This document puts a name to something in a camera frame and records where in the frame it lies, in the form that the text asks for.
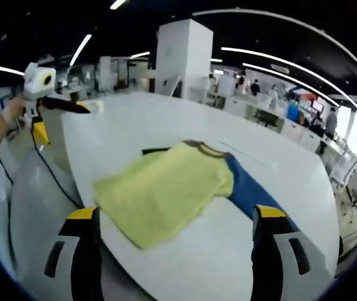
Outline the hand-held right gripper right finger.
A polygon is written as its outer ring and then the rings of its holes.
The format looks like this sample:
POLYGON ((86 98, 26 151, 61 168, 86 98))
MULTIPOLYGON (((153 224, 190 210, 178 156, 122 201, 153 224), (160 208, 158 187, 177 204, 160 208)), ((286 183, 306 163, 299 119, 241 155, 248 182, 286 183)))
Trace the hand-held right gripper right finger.
POLYGON ((318 300, 334 277, 318 247, 278 208, 256 205, 252 300, 318 300))

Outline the person's left hand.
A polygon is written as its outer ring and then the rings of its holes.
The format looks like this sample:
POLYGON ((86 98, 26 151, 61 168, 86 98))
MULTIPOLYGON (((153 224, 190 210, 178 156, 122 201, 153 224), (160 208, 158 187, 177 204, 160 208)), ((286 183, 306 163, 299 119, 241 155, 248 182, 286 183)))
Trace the person's left hand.
POLYGON ((12 121, 24 115, 25 102, 26 100, 22 96, 14 97, 9 101, 9 115, 12 121))

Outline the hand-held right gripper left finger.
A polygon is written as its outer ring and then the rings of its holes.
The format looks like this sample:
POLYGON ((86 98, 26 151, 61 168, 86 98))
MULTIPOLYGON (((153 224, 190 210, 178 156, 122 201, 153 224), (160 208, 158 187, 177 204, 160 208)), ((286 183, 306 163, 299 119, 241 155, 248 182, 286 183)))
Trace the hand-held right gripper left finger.
POLYGON ((103 300, 99 207, 68 215, 57 233, 17 252, 19 284, 33 300, 103 300))

